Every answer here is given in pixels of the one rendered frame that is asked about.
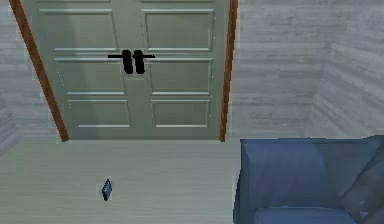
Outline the blue sofa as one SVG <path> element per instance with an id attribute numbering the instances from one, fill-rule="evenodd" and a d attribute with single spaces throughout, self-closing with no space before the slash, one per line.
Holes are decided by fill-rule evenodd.
<path id="1" fill-rule="evenodd" d="M 357 224 L 342 197 L 384 144 L 362 139 L 243 139 L 233 224 Z"/>

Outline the grey blue cushion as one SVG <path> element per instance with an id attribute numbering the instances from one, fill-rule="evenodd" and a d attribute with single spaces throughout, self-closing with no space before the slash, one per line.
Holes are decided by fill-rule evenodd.
<path id="1" fill-rule="evenodd" d="M 384 144 L 342 197 L 357 224 L 384 224 Z"/>

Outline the pale green panelled door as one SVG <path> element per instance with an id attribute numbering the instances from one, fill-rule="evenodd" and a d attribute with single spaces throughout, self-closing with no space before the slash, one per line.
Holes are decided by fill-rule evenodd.
<path id="1" fill-rule="evenodd" d="M 133 93 L 138 77 L 124 71 L 130 0 L 21 0 L 60 115 L 72 140 L 143 136 Z"/>
<path id="2" fill-rule="evenodd" d="M 218 139 L 230 0 L 130 1 L 124 33 L 133 41 L 139 139 Z M 135 50 L 154 55 L 144 74 L 136 73 Z"/>

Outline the small blue flat object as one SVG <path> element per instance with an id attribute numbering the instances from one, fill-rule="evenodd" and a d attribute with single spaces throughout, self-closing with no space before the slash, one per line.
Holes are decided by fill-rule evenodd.
<path id="1" fill-rule="evenodd" d="M 107 179 L 102 188 L 102 196 L 105 201 L 107 201 L 112 192 L 112 183 L 109 179 Z"/>

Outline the brown wooden door frame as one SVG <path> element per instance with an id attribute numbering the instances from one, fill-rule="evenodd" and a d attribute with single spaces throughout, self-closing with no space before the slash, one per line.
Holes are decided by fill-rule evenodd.
<path id="1" fill-rule="evenodd" d="M 65 123 L 62 119 L 62 116 L 60 115 L 60 108 L 56 102 L 54 92 L 52 91 L 49 78 L 44 68 L 44 63 L 41 60 L 41 56 L 39 54 L 37 42 L 35 41 L 34 35 L 31 31 L 30 23 L 28 22 L 28 18 L 23 9 L 22 1 L 21 0 L 8 0 L 8 1 L 14 13 L 17 25 L 19 27 L 22 38 L 26 45 L 27 52 L 32 61 L 32 65 L 37 74 L 45 99 L 48 103 L 57 131 L 59 133 L 59 136 L 64 141 L 72 140 L 69 138 L 69 135 L 65 128 Z M 220 126 L 220 136 L 216 140 L 223 140 L 226 134 L 228 98 L 229 98 L 231 69 L 232 69 L 232 62 L 233 62 L 234 33 L 235 33 L 235 26 L 236 26 L 236 19 L 237 19 L 237 7 L 238 7 L 238 0 L 230 0 L 229 11 L 228 11 L 228 23 L 227 23 L 225 77 L 224 77 L 224 84 L 222 89 L 222 93 L 223 93 L 222 106 L 221 106 L 222 112 L 220 115 L 221 126 Z"/>

